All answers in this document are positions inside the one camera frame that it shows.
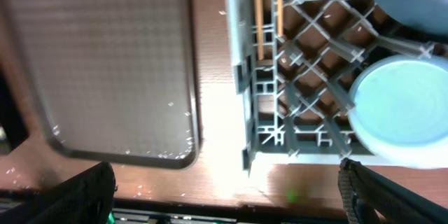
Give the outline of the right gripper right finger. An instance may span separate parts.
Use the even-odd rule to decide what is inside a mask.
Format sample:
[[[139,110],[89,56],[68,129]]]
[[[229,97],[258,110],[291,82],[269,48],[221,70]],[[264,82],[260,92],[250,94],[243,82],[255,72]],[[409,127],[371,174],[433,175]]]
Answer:
[[[350,223],[446,223],[447,209],[344,158],[338,188]]]

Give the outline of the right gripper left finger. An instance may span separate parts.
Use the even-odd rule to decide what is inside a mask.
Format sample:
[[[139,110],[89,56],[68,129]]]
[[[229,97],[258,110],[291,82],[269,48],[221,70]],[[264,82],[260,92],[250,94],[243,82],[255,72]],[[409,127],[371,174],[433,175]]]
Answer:
[[[1,214],[2,223],[105,224],[113,208],[116,178],[100,162],[51,190]]]

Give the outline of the light blue bowl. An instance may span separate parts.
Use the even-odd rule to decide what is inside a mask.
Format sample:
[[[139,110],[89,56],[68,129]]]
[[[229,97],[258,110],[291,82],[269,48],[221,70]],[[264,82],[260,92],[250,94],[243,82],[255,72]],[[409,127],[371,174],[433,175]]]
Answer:
[[[371,153],[415,169],[447,167],[447,58],[394,55],[355,79],[348,113]]]

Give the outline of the wooden chopstick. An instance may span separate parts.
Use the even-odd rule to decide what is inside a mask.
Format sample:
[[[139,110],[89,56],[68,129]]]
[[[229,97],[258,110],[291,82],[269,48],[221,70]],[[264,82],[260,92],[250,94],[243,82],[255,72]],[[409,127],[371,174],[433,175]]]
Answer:
[[[258,59],[263,60],[263,0],[254,0],[255,4],[255,23],[257,31]]]
[[[284,35],[284,0],[277,0],[277,35]]]

